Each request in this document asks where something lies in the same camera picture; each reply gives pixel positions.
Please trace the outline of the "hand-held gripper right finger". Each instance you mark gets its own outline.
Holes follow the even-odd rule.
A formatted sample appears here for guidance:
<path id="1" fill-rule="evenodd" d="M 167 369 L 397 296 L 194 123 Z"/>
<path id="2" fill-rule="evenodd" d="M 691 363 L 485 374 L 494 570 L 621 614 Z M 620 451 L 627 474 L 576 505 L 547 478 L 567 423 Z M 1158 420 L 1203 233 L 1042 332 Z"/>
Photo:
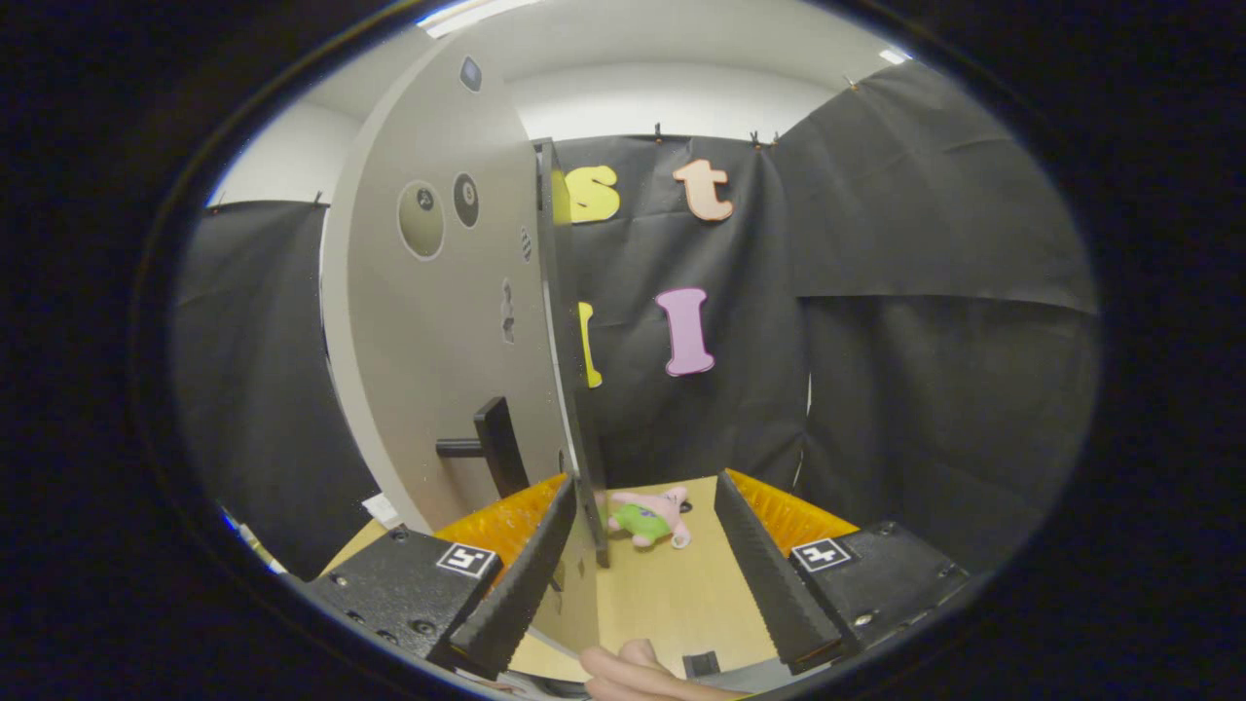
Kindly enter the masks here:
<path id="1" fill-rule="evenodd" d="M 792 674 L 898 637 L 969 581 L 969 572 L 900 523 L 854 525 L 735 469 L 716 474 L 714 510 Z"/>

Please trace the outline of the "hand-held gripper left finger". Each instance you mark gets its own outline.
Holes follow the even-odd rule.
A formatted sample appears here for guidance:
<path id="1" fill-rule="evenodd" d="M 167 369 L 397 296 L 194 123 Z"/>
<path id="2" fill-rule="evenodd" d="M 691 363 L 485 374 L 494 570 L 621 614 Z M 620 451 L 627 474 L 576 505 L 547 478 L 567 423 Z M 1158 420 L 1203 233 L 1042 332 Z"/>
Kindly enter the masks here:
<path id="1" fill-rule="evenodd" d="M 574 513 L 574 486 L 556 474 L 436 535 L 392 528 L 309 591 L 410 657 L 493 680 L 541 608 Z"/>

